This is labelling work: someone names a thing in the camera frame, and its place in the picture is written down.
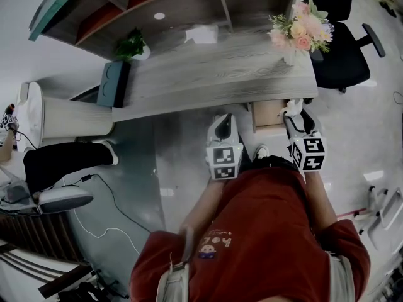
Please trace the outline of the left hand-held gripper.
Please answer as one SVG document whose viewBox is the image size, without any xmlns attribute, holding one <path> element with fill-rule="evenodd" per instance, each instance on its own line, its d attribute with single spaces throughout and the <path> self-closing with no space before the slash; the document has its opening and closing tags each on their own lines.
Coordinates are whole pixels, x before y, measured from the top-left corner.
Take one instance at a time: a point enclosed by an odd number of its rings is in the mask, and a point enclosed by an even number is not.
<svg viewBox="0 0 403 302">
<path fill-rule="evenodd" d="M 229 113 L 228 119 L 227 123 L 227 114 L 214 116 L 207 133 L 206 162 L 211 178 L 216 181 L 235 179 L 242 161 L 243 144 L 235 116 Z"/>
</svg>

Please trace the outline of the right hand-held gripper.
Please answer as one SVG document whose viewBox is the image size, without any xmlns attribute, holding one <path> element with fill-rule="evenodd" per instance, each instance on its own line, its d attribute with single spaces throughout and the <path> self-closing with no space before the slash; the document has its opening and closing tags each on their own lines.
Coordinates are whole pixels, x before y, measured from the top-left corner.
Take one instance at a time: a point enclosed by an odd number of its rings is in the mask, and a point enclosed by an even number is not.
<svg viewBox="0 0 403 302">
<path fill-rule="evenodd" d="M 290 157 L 300 172 L 318 172 L 327 157 L 327 140 L 319 119 L 306 106 L 295 116 L 283 115 Z"/>
</svg>

